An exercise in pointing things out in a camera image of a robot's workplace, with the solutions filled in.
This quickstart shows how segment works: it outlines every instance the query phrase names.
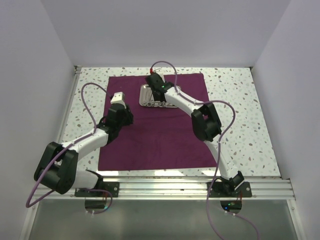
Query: maroon towel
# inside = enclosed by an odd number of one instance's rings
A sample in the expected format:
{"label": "maroon towel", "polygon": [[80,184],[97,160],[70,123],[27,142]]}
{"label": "maroon towel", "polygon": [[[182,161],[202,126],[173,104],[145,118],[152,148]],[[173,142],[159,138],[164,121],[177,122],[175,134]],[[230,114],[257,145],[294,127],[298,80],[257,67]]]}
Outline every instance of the maroon towel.
{"label": "maroon towel", "polygon": [[[174,82],[174,75],[166,75]],[[110,77],[107,90],[124,92],[125,102],[133,114],[133,124],[124,126],[117,139],[100,149],[99,171],[129,171],[215,167],[207,146],[192,130],[191,118],[178,108],[144,107],[139,105],[145,76]],[[208,101],[203,74],[182,74],[178,85],[195,99]],[[104,115],[110,107],[107,97]]]}

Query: metal tray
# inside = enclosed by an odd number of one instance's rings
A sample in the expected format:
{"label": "metal tray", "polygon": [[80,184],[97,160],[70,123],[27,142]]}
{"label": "metal tray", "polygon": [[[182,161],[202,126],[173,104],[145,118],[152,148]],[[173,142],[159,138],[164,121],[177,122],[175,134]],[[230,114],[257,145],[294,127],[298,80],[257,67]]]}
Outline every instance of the metal tray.
{"label": "metal tray", "polygon": [[176,108],[176,106],[171,103],[155,101],[151,88],[147,84],[143,84],[140,88],[139,104],[143,107]]}

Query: white wall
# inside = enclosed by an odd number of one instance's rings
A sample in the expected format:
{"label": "white wall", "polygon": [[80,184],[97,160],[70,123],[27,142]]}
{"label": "white wall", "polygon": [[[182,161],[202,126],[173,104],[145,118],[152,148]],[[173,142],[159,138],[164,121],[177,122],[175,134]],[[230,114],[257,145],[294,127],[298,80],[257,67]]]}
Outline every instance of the white wall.
{"label": "white wall", "polygon": [[0,239],[19,238],[33,174],[57,136],[72,74],[42,3],[0,1]]}
{"label": "white wall", "polygon": [[290,0],[42,0],[74,65],[253,66]]}
{"label": "white wall", "polygon": [[253,68],[282,176],[308,239],[320,238],[320,1],[292,0]]}

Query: purple cable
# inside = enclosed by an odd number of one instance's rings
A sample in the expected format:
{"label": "purple cable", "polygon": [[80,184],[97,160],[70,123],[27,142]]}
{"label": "purple cable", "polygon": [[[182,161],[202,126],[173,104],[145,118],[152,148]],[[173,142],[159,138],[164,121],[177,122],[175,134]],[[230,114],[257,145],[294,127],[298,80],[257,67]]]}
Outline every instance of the purple cable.
{"label": "purple cable", "polygon": [[96,120],[94,118],[94,116],[92,115],[92,113],[90,112],[87,104],[86,104],[86,101],[85,101],[85,98],[84,98],[84,89],[86,86],[88,85],[95,85],[97,86],[98,88],[100,88],[101,90],[103,90],[105,92],[105,94],[107,94],[109,97],[112,97],[112,95],[110,93],[107,92],[107,90],[105,90],[102,86],[100,86],[99,84],[96,84],[94,82],[88,82],[86,84],[84,84],[81,88],[81,100],[83,102],[83,105],[85,107],[85,109],[87,110],[87,112],[89,113],[91,119],[92,119],[92,122],[93,122],[93,126],[94,126],[94,129],[93,129],[93,133],[95,133],[97,131],[97,123],[96,123]]}
{"label": "purple cable", "polygon": [[[164,63],[164,64],[168,64],[170,65],[173,70],[174,70],[174,75],[175,75],[175,78],[174,78],[174,90],[176,91],[176,93],[181,96],[184,100],[187,100],[188,102],[192,103],[192,104],[195,104],[195,105],[203,105],[203,104],[210,104],[210,103],[222,103],[222,104],[225,104],[227,105],[229,108],[231,108],[232,110],[232,113],[233,113],[233,117],[232,117],[232,121],[230,122],[230,124],[227,126],[227,128],[221,133],[219,139],[218,139],[218,158],[217,158],[217,161],[216,161],[216,168],[215,168],[215,172],[214,172],[214,175],[213,175],[213,178],[212,178],[212,181],[211,181],[211,184],[209,186],[209,189],[208,189],[208,192],[207,192],[207,195],[206,195],[206,215],[208,217],[208,221],[211,225],[211,228],[213,229],[213,231],[215,232],[215,234],[218,235],[219,238],[221,238],[222,240],[226,240],[219,232],[218,230],[216,229],[214,223],[212,222],[212,219],[211,219],[211,216],[210,216],[210,211],[209,211],[209,195],[210,195],[210,191],[211,191],[211,188],[213,187],[213,184],[217,178],[217,172],[218,172],[218,169],[219,169],[219,163],[220,163],[220,155],[221,155],[221,139],[222,137],[225,135],[225,133],[229,130],[229,128],[232,126],[232,124],[234,124],[235,120],[236,120],[236,111],[234,109],[234,107],[226,102],[226,101],[222,101],[222,100],[212,100],[212,101],[205,101],[205,102],[193,102],[192,100],[190,100],[189,98],[187,98],[186,96],[182,95],[181,93],[179,93],[178,89],[177,89],[177,81],[178,81],[178,74],[177,74],[177,70],[175,68],[175,66],[173,64],[171,64],[170,62],[168,61],[156,61],[152,66],[151,66],[151,69],[158,63]],[[236,214],[235,215],[236,217],[240,218],[240,219],[243,219],[245,220],[246,222],[248,222],[251,226],[253,226],[253,228],[255,229],[256,231],[256,235],[257,235],[257,240],[260,240],[260,233],[259,233],[259,230],[258,228],[255,226],[255,224],[253,222],[251,222],[249,219],[247,219],[246,217],[244,216],[241,216],[241,215],[238,215]]]}
{"label": "purple cable", "polygon": [[[88,86],[88,85],[95,85],[95,86],[99,87],[99,88],[102,89],[109,97],[111,97],[111,95],[107,92],[107,90],[105,90],[102,86],[100,86],[100,85],[98,85],[98,84],[96,84],[96,83],[94,83],[94,82],[88,82],[88,83],[86,83],[86,84],[84,84],[84,85],[82,86],[82,89],[81,89],[81,100],[82,100],[82,102],[83,102],[83,105],[84,105],[85,109],[88,111],[88,113],[89,113],[89,115],[90,115],[90,117],[91,117],[91,119],[92,119],[92,122],[93,122],[93,125],[94,125],[93,133],[88,133],[87,135],[82,136],[82,137],[78,138],[77,140],[75,140],[74,143],[70,143],[68,146],[66,146],[61,152],[59,152],[59,153],[49,162],[49,164],[45,167],[45,169],[44,169],[43,172],[41,173],[40,177],[39,177],[38,180],[36,181],[35,185],[33,186],[32,190],[31,190],[31,192],[30,192],[30,194],[29,194],[29,197],[28,197],[27,200],[26,200],[25,206],[26,206],[27,208],[32,207],[33,205],[35,205],[36,203],[40,202],[42,199],[44,199],[45,197],[47,197],[48,195],[50,195],[51,193],[54,192],[54,190],[51,190],[51,191],[47,192],[46,194],[44,194],[43,196],[41,196],[41,197],[39,197],[38,199],[36,199],[35,201],[33,201],[33,202],[30,203],[30,201],[31,201],[32,197],[34,196],[37,188],[39,187],[42,179],[45,177],[45,174],[48,172],[48,170],[50,169],[50,167],[55,163],[55,161],[57,161],[57,160],[59,159],[59,157],[60,157],[62,154],[64,154],[69,148],[71,148],[74,144],[76,144],[76,143],[78,143],[78,142],[80,142],[80,141],[82,141],[82,140],[84,140],[84,139],[92,136],[92,135],[95,134],[96,131],[97,131],[97,123],[96,123],[96,120],[95,120],[94,116],[92,115],[92,113],[90,112],[90,110],[89,110],[89,108],[88,108],[88,106],[87,106],[87,104],[86,104],[86,101],[85,101],[85,99],[84,99],[84,89],[85,89],[85,87]],[[105,208],[103,211],[98,211],[98,212],[96,212],[95,214],[103,213],[103,212],[105,212],[105,211],[111,206],[111,203],[112,203],[112,194],[111,194],[110,192],[108,192],[107,190],[102,190],[102,189],[101,189],[101,190],[100,190],[100,189],[87,189],[87,191],[91,191],[91,192],[105,192],[105,193],[107,193],[107,194],[111,197],[111,201],[110,201],[108,207]]]}

